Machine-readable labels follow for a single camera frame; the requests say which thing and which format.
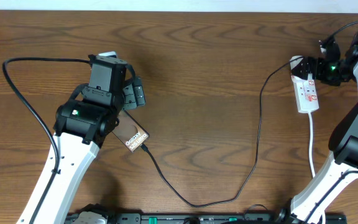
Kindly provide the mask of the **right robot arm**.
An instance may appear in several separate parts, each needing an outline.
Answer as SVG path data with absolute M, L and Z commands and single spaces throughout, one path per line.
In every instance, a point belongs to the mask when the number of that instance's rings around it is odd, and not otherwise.
M 305 85 L 313 81 L 339 86 L 354 80 L 358 94 L 358 32 L 349 50 L 341 58 L 333 35 L 321 41 L 321 58 L 294 56 L 290 60 L 291 79 L 302 90 L 302 98 L 316 96 Z M 329 156 L 308 186 L 294 196 L 288 209 L 277 218 L 282 223 L 320 223 L 327 206 L 349 185 L 358 179 L 358 101 L 329 138 Z

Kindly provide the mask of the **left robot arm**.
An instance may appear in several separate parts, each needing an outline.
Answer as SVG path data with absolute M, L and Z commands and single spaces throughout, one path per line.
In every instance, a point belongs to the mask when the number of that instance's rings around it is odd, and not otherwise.
M 149 138 L 149 134 L 127 112 L 145 103 L 139 77 L 124 88 L 127 104 L 108 124 L 102 122 L 104 117 L 94 106 L 76 100 L 80 93 L 90 89 L 85 83 L 77 86 L 68 104 L 58 109 L 63 117 L 57 120 L 58 130 L 53 135 L 50 157 L 19 223 L 63 223 L 85 172 L 109 133 L 113 133 L 132 152 Z

